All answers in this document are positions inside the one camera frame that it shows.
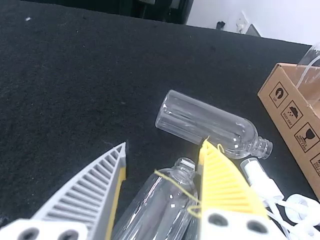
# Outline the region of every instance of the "yellow string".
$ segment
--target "yellow string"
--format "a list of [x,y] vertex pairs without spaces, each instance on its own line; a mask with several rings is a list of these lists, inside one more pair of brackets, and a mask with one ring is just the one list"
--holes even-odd
[[[222,152],[225,153],[224,148],[222,147],[222,145],[219,143],[217,146],[217,149]],[[195,196],[193,196],[192,194],[190,194],[187,190],[185,190],[182,186],[180,186],[175,180],[173,180],[171,177],[159,172],[158,170],[154,170],[154,173],[156,175],[158,175],[159,177],[171,182],[173,185],[175,185],[178,189],[180,189],[185,195],[187,195],[189,198],[191,198],[193,201],[195,201],[196,203],[198,203],[199,205],[192,205],[189,206],[186,210],[187,212],[192,215],[195,218],[201,218],[201,212],[196,212],[195,210],[201,209],[201,201],[196,198]]]
[[225,153],[225,150],[224,150],[224,147],[220,144],[220,143],[218,143],[218,145],[216,146],[216,148],[221,152],[221,153]]
[[193,210],[196,210],[196,209],[201,209],[201,205],[189,206],[186,210],[193,217],[200,219],[201,218],[201,212],[193,211]]
[[191,198],[192,200],[194,200],[196,203],[201,204],[201,201],[196,198],[195,196],[193,196],[192,194],[190,194],[187,190],[185,190],[182,186],[180,186],[175,180],[173,180],[171,177],[164,175],[163,173],[154,170],[154,173],[157,174],[159,177],[162,177],[165,180],[168,180],[169,182],[171,182],[173,185],[175,185],[178,189],[180,189],[185,195],[187,195],[189,198]]

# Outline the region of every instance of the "clear plastic bottle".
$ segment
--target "clear plastic bottle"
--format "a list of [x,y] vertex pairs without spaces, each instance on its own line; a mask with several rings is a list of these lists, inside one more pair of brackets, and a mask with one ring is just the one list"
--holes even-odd
[[273,148],[249,120],[174,90],[167,93],[155,126],[197,145],[208,138],[215,146],[221,144],[232,159],[250,154],[266,159]]
[[[198,197],[193,182],[195,163],[179,158],[172,168],[159,170]],[[113,240],[181,240],[192,216],[187,208],[195,201],[172,182],[152,174],[116,223]]]

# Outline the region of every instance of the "cardboard box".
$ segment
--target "cardboard box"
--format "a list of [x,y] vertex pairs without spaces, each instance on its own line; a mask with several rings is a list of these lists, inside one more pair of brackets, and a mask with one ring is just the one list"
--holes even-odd
[[[302,71],[295,64],[277,63],[258,97],[320,199],[320,102],[312,101],[320,95],[320,81],[302,84],[298,90]],[[307,74],[319,73],[319,67],[312,67]]]

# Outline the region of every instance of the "black fabric surface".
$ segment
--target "black fabric surface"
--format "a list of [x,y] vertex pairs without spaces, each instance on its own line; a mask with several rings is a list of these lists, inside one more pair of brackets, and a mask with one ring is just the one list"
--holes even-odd
[[14,0],[0,2],[0,26],[0,218],[31,217],[123,141],[117,216],[154,169],[196,160],[198,146],[155,127],[170,89],[251,120],[284,195],[316,199],[257,97],[275,63],[309,46]]

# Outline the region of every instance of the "electrical outlet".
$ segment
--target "electrical outlet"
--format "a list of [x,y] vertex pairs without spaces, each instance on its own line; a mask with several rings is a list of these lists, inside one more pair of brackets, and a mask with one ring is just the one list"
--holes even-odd
[[247,20],[245,13],[243,11],[240,12],[236,22],[236,29],[238,33],[245,34],[249,28],[249,21]]

